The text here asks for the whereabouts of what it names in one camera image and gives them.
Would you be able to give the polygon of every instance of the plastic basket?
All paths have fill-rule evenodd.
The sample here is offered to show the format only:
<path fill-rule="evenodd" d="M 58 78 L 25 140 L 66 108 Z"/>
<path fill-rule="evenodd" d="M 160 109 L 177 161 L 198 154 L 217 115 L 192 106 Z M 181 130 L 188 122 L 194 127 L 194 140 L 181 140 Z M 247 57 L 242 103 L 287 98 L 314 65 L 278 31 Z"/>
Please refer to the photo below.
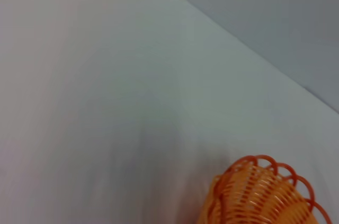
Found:
<path fill-rule="evenodd" d="M 258 160 L 271 164 L 261 167 Z M 279 174 L 285 168 L 290 175 Z M 309 199 L 297 190 L 305 184 Z M 246 156 L 214 178 L 201 210 L 198 224 L 313 224 L 317 208 L 327 224 L 332 224 L 324 209 L 315 202 L 312 187 L 289 165 L 277 163 L 266 155 Z"/>

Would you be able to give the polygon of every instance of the white surface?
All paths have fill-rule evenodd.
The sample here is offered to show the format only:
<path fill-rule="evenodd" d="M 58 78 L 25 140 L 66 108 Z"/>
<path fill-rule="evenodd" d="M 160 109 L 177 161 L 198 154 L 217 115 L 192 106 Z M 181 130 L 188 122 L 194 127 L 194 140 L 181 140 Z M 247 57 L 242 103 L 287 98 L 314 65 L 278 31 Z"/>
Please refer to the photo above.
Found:
<path fill-rule="evenodd" d="M 185 0 L 1 0 L 0 216 L 190 223 L 247 154 L 337 223 L 339 117 Z"/>
<path fill-rule="evenodd" d="M 338 0 L 189 0 L 339 112 Z"/>

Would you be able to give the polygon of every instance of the orange woven basket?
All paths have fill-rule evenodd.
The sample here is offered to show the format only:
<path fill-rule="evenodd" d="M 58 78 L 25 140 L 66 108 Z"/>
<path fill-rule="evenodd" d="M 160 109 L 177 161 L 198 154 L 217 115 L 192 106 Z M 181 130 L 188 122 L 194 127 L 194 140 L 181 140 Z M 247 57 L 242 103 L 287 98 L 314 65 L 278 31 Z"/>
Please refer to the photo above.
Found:
<path fill-rule="evenodd" d="M 271 164 L 261 167 L 260 159 Z M 279 168 L 287 169 L 290 175 L 279 174 Z M 309 199 L 296 190 L 298 182 L 305 184 Z M 332 224 L 325 210 L 315 202 L 311 185 L 293 168 L 275 162 L 270 156 L 246 156 L 215 177 L 198 224 L 316 224 L 314 208 L 327 224 Z"/>

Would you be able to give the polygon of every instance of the orange basket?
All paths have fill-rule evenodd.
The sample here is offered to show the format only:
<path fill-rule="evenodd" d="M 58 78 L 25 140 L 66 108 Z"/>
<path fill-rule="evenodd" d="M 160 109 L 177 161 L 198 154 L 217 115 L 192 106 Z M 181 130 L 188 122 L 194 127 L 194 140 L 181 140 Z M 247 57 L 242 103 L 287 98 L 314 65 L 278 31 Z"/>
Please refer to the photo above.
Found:
<path fill-rule="evenodd" d="M 261 167 L 260 159 L 271 164 Z M 290 175 L 279 174 L 279 168 L 287 169 Z M 309 199 L 296 190 L 298 182 L 305 184 Z M 246 156 L 214 178 L 198 224 L 316 224 L 314 207 L 327 224 L 332 224 L 325 210 L 315 202 L 311 185 L 293 168 L 275 162 L 270 156 Z"/>

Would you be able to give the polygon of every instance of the white wall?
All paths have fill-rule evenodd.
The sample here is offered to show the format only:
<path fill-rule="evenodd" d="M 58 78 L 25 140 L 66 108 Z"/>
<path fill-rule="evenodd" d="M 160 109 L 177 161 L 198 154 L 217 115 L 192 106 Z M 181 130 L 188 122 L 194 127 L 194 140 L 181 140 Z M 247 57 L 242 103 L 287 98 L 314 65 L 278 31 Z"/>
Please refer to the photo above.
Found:
<path fill-rule="evenodd" d="M 0 2 L 3 224 L 187 223 L 259 153 L 335 223 L 338 115 L 185 0 Z"/>
<path fill-rule="evenodd" d="M 338 0 L 189 0 L 339 111 Z"/>

